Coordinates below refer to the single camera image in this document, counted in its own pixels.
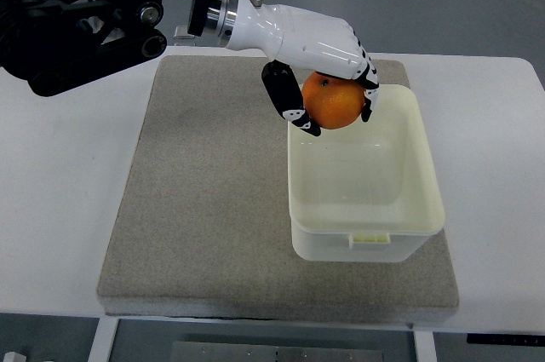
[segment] white plastic box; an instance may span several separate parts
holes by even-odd
[[[314,137],[288,125],[292,243],[306,260],[398,262],[445,223],[413,92],[381,85],[368,123]]]

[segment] metal plate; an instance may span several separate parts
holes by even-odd
[[[383,362],[381,351],[174,342],[170,362]]]

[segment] white robotic hand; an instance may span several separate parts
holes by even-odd
[[[378,96],[378,77],[345,20],[280,4],[256,7],[250,0],[212,0],[206,28],[228,49],[261,49],[273,61],[262,74],[272,103],[283,118],[303,130],[319,135],[318,125],[302,105],[295,77],[286,78],[293,76],[290,66],[355,80],[365,89],[362,119],[369,119]]]

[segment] mandarin orange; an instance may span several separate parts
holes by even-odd
[[[326,77],[313,72],[301,90],[308,115],[324,129],[339,129],[358,119],[364,89],[352,79]]]

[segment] gray felt mat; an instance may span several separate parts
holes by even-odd
[[[410,323],[458,293],[444,233],[399,264],[302,260],[291,245],[286,122],[264,58],[161,61],[106,253],[109,314]],[[409,86],[377,60],[382,83]],[[303,82],[309,71],[296,71]]]

